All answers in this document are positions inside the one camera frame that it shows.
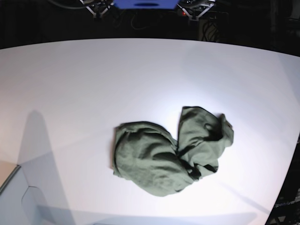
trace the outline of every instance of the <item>wrinkled garment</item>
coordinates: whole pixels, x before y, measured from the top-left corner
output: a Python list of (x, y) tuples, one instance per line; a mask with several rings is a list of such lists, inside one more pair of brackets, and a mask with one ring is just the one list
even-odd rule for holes
[(200, 107), (183, 107), (178, 141), (162, 126), (150, 122), (116, 128), (114, 175), (132, 180), (155, 196), (182, 191), (218, 170), (218, 158), (233, 143), (233, 130)]

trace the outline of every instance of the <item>green cloth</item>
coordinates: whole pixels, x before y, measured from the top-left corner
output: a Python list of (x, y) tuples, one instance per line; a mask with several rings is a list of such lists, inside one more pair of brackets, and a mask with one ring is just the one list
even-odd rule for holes
[(233, 130), (200, 107), (183, 107), (178, 141), (162, 126), (150, 122), (116, 128), (114, 175), (132, 180), (156, 196), (182, 191), (218, 170), (218, 158), (233, 143)]

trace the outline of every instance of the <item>black wire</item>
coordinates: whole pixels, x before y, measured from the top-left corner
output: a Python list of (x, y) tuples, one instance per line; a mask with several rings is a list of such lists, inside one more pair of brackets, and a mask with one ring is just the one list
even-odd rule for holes
[(48, 0), (48, 2), (50, 2), (53, 5), (58, 6), (60, 8), (72, 9), (72, 10), (75, 10), (75, 9), (84, 9), (86, 7), (93, 6), (93, 5), (96, 5), (97, 3), (99, 3), (97, 1), (95, 1), (95, 2), (91, 2), (91, 3), (85, 4), (83, 6), (67, 6), (67, 5), (61, 4), (59, 2), (56, 2), (55, 0)]

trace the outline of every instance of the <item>white tabletop surface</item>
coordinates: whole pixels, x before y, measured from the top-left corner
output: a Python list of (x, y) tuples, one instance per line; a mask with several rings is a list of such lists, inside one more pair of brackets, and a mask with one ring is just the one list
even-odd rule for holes
[[(299, 136), (299, 71), (298, 57), (184, 40), (0, 50), (0, 159), (21, 164), (29, 185), (49, 207), (70, 210), (74, 224), (87, 212), (263, 225)], [(196, 105), (224, 113), (235, 131), (216, 174), (167, 197), (113, 176), (114, 127), (150, 121), (177, 138), (181, 108)]]

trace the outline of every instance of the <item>white table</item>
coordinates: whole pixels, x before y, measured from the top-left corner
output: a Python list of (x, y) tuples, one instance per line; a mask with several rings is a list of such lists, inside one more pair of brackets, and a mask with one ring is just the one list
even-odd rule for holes
[[(183, 40), (0, 50), (0, 159), (21, 164), (66, 225), (263, 225), (299, 136), (299, 71), (298, 57)], [(113, 176), (114, 127), (151, 121), (177, 138), (182, 106), (195, 105), (235, 131), (216, 174), (167, 197)]]

